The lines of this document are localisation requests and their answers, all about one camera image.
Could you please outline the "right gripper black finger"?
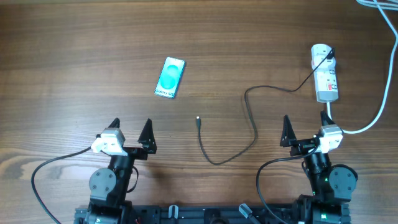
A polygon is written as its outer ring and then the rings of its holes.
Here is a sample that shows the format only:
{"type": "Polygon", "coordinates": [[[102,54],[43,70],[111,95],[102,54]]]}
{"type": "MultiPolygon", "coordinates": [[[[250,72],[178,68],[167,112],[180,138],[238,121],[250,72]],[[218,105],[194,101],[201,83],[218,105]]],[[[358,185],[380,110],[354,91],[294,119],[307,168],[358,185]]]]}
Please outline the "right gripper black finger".
{"type": "Polygon", "coordinates": [[[323,126],[333,125],[334,121],[329,117],[326,111],[320,112],[321,122],[323,126]]]}
{"type": "Polygon", "coordinates": [[[285,115],[282,135],[281,135],[281,139],[280,139],[280,146],[281,147],[289,147],[289,146],[296,145],[296,143],[297,143],[297,138],[295,136],[290,119],[289,119],[288,115],[285,115]]]}

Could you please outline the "turquoise screen Galaxy smartphone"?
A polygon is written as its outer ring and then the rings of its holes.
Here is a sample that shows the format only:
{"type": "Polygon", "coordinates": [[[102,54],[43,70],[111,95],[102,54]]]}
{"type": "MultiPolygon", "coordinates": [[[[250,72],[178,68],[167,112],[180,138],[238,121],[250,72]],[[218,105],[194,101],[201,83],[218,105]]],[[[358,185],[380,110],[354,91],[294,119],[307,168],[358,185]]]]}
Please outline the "turquoise screen Galaxy smartphone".
{"type": "Polygon", "coordinates": [[[167,57],[160,73],[159,81],[155,87],[154,94],[165,98],[175,98],[185,64],[184,60],[167,57]]]}

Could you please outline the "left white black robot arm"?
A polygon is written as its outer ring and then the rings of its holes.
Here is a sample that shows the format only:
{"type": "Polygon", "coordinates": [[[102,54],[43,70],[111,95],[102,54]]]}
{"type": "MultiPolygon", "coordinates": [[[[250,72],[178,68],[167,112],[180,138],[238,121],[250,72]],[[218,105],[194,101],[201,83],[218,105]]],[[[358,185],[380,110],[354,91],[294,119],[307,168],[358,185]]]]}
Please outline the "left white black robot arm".
{"type": "Polygon", "coordinates": [[[136,160],[147,160],[155,154],[157,145],[153,133],[152,120],[148,119],[137,140],[141,147],[126,147],[126,138],[120,129],[120,119],[114,121],[96,136],[91,145],[93,152],[103,152],[110,156],[107,168],[96,170],[89,179],[90,202],[85,211],[77,211],[75,223],[140,223],[141,219],[133,209],[126,195],[134,190],[129,181],[136,160]]]}

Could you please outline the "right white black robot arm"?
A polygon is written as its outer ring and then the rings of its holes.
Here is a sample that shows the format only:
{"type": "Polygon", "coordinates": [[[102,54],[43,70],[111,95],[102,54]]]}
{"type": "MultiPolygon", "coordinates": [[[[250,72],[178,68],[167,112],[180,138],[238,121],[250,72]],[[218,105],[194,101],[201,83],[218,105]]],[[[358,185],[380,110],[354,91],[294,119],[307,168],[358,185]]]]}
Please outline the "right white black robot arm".
{"type": "Polygon", "coordinates": [[[290,119],[284,116],[280,146],[290,147],[290,156],[303,159],[311,195],[301,195],[293,204],[288,220],[293,223],[349,223],[347,203],[356,188],[358,174],[344,164],[333,165],[328,153],[340,145],[343,131],[325,111],[322,126],[312,138],[298,140],[290,119]]]}

